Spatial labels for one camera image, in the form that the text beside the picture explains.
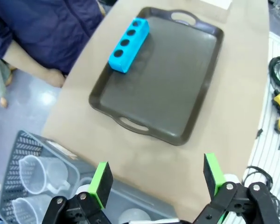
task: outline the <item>dark brown tray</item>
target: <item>dark brown tray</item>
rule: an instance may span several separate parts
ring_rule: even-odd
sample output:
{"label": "dark brown tray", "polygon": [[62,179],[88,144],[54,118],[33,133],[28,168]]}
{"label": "dark brown tray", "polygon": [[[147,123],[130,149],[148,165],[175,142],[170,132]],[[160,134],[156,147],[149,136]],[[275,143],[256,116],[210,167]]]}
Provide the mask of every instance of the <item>dark brown tray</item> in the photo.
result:
{"label": "dark brown tray", "polygon": [[[172,13],[196,20],[175,21]],[[90,96],[90,105],[124,128],[172,145],[188,141],[210,85],[223,31],[183,10],[146,7],[150,33],[129,71],[107,63]]]}

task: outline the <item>person's hand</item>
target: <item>person's hand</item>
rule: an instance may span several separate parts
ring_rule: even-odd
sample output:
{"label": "person's hand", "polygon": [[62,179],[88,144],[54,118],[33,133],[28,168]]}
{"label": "person's hand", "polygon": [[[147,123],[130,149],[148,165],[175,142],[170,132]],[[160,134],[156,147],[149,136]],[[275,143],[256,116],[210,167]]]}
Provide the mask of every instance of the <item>person's hand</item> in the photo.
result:
{"label": "person's hand", "polygon": [[61,71],[57,69],[49,69],[46,74],[46,83],[61,88],[64,84],[65,78]]}

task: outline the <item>gray dish rack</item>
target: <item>gray dish rack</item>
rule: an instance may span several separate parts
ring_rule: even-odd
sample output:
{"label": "gray dish rack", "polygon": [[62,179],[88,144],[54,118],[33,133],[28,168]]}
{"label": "gray dish rack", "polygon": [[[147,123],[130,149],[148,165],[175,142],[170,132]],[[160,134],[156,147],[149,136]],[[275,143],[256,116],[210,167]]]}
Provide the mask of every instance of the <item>gray dish rack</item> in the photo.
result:
{"label": "gray dish rack", "polygon": [[[67,166],[69,171],[68,182],[71,187],[59,195],[72,198],[79,186],[91,182],[95,167],[83,161],[81,158],[58,146],[54,141],[44,137],[19,131],[11,152],[6,169],[4,181],[0,191],[0,217],[4,223],[17,224],[11,201],[18,197],[28,197],[28,193],[21,183],[19,176],[19,159],[26,155],[57,157]],[[130,208],[139,208],[148,213],[152,220],[174,218],[175,210],[172,205],[147,195],[125,183],[114,180],[108,199],[106,216],[113,224],[118,223],[122,212]]]}

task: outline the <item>beige tabletop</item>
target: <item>beige tabletop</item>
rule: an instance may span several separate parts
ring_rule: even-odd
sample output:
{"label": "beige tabletop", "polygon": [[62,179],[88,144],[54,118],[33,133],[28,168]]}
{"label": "beige tabletop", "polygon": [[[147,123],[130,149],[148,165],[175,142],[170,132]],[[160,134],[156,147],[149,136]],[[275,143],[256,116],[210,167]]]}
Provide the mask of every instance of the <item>beige tabletop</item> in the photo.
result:
{"label": "beige tabletop", "polygon": [[[128,131],[88,103],[109,55],[148,6],[190,11],[225,33],[194,131],[178,147]],[[224,173],[244,173],[262,108],[268,35],[265,0],[233,0],[228,10],[200,0],[119,0],[77,60],[42,134],[94,165],[109,161],[116,178],[173,204],[179,218],[193,221],[210,201],[204,153],[214,152]]]}

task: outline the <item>hole in blue block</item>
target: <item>hole in blue block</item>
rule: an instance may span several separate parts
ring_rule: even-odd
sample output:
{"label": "hole in blue block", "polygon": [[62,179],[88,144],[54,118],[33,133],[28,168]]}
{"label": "hole in blue block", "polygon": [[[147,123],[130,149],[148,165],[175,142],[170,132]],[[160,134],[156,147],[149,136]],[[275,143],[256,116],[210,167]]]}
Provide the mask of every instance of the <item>hole in blue block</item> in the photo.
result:
{"label": "hole in blue block", "polygon": [[117,50],[114,52],[115,57],[120,57],[120,56],[122,56],[122,54],[123,54],[123,50]]}
{"label": "hole in blue block", "polygon": [[124,46],[128,45],[129,42],[130,42],[130,41],[129,41],[128,39],[125,39],[125,40],[123,40],[122,42],[120,42],[120,45],[124,47]]}
{"label": "hole in blue block", "polygon": [[136,30],[131,29],[131,30],[129,30],[126,34],[127,34],[128,36],[133,36],[135,33],[136,33]]}
{"label": "hole in blue block", "polygon": [[134,27],[140,26],[140,24],[141,24],[140,21],[135,21],[135,22],[133,22],[133,26],[134,26]]}

